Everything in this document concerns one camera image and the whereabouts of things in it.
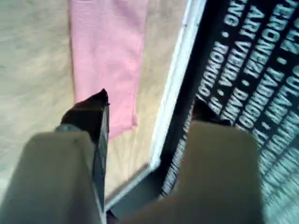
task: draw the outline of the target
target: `pink towel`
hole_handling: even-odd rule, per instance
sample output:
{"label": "pink towel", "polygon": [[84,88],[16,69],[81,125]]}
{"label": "pink towel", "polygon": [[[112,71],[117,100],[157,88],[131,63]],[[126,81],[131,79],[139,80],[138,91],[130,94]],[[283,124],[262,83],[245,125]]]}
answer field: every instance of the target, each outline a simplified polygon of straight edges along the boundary
{"label": "pink towel", "polygon": [[147,0],[71,0],[76,102],[106,89],[110,138],[137,125],[146,12]]}

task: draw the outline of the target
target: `light wood surface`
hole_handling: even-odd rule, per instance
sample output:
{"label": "light wood surface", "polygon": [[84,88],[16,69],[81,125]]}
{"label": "light wood surface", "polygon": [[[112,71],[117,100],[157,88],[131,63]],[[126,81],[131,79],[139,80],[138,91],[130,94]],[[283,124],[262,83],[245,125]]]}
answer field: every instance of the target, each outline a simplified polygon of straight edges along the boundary
{"label": "light wood surface", "polygon": [[[149,0],[138,127],[109,142],[106,196],[149,161],[185,2]],[[68,12],[67,0],[0,1],[0,196],[25,142],[53,130],[74,103]]]}
{"label": "light wood surface", "polygon": [[137,95],[138,126],[109,142],[105,195],[117,193],[150,159],[150,143],[186,0],[149,0]]}
{"label": "light wood surface", "polygon": [[1,194],[25,142],[73,103],[68,1],[1,0]]}

